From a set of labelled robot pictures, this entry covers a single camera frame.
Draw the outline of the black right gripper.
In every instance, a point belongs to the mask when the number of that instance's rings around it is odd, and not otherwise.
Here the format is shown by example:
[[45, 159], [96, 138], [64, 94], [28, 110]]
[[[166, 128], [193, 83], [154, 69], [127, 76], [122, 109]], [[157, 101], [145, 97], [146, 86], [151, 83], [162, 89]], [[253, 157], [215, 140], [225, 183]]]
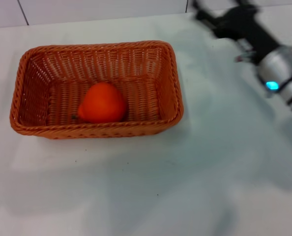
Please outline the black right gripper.
[[215, 18], [199, 0], [193, 0], [193, 7], [196, 10], [195, 19], [208, 28], [216, 28], [214, 34], [218, 38], [246, 40], [252, 49], [251, 62], [257, 65], [281, 44], [257, 22], [256, 14], [259, 8], [252, 0], [234, 0], [234, 2], [238, 6]]

